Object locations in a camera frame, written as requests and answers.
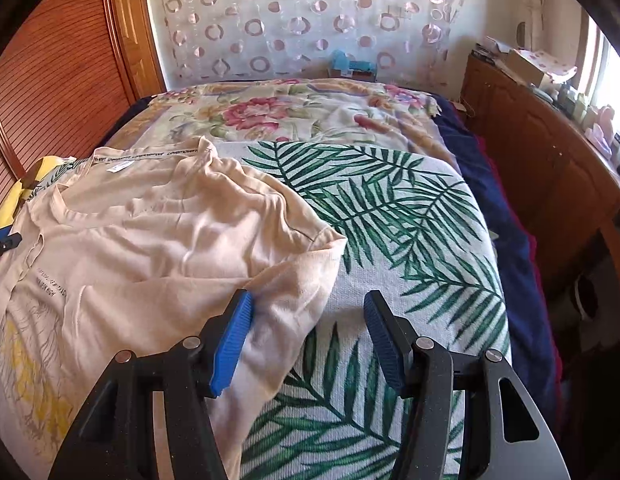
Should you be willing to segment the cardboard box on cabinet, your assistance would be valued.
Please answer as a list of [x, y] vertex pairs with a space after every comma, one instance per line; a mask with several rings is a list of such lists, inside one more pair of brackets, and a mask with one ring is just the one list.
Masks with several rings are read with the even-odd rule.
[[526, 84], [540, 89], [564, 84], [578, 73], [578, 67], [564, 63], [543, 50], [511, 49], [504, 62]]

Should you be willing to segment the wooden louvered wardrobe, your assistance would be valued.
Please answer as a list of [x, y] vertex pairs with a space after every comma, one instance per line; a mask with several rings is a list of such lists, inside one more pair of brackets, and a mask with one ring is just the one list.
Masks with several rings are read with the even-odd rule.
[[0, 56], [0, 205], [38, 159], [91, 154], [162, 91], [147, 0], [42, 0]]

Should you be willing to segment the navy blue blanket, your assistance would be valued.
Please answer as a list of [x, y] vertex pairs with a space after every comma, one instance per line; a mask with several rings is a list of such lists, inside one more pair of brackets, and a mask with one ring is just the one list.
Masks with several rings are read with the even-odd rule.
[[512, 366], [530, 392], [549, 426], [556, 424], [561, 362], [552, 338], [548, 312], [535, 264], [535, 240], [523, 229], [508, 203], [494, 162], [484, 143], [462, 123], [455, 106], [444, 96], [433, 118], [447, 148], [474, 193], [494, 242], [504, 289]]

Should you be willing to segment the yellow plush toy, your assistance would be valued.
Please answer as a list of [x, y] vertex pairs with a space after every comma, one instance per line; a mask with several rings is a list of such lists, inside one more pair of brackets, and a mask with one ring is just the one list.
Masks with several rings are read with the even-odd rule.
[[4, 197], [0, 206], [0, 231], [5, 231], [13, 223], [20, 207], [34, 195], [37, 188], [50, 183], [63, 172], [70, 169], [78, 159], [75, 157], [44, 156], [35, 162], [25, 175], [17, 180]]

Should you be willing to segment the circle patterned sheer curtain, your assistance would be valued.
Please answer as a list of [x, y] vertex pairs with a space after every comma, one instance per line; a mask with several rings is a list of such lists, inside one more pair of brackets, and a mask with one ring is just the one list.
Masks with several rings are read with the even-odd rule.
[[147, 0], [165, 84], [323, 77], [343, 53], [440, 89], [464, 0]]

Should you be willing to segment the wooden low cabinet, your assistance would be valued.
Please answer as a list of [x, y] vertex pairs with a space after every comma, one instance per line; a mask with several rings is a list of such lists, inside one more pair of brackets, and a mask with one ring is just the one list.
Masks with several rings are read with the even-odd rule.
[[543, 282], [579, 269], [600, 228], [620, 218], [620, 181], [564, 114], [474, 54], [461, 101], [509, 205], [535, 238]]

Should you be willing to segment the blue toy on box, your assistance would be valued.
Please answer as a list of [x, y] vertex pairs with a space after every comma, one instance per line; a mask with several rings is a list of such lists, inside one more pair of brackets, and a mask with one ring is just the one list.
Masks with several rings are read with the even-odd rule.
[[336, 50], [331, 55], [331, 62], [329, 62], [328, 65], [328, 75], [334, 78], [375, 82], [377, 79], [377, 64], [353, 60], [353, 58], [349, 58], [346, 52]]

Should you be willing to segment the window with wooden frame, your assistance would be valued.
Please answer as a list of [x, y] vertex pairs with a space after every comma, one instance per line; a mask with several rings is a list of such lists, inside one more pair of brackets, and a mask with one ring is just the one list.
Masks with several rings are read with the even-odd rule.
[[612, 125], [620, 133], [620, 55], [585, 10], [581, 13], [575, 87], [588, 105], [613, 109]]

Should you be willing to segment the beige printed t-shirt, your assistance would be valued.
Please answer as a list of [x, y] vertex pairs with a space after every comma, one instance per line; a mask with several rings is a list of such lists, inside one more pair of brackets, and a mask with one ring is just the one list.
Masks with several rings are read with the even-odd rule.
[[206, 139], [100, 148], [26, 203], [0, 258], [0, 438], [45, 478], [79, 408], [122, 349], [170, 349], [235, 290], [255, 317], [231, 385], [209, 404], [227, 474], [319, 322], [345, 237], [291, 188]]

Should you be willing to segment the palm leaf bed sheet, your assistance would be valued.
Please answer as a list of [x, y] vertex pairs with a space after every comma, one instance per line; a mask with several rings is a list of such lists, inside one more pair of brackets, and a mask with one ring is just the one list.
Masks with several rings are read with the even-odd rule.
[[510, 350], [488, 226], [468, 184], [426, 155], [309, 142], [219, 152], [299, 194], [347, 239], [325, 311], [243, 448], [245, 479], [386, 479], [411, 404], [383, 378], [363, 318], [373, 289], [444, 348]]

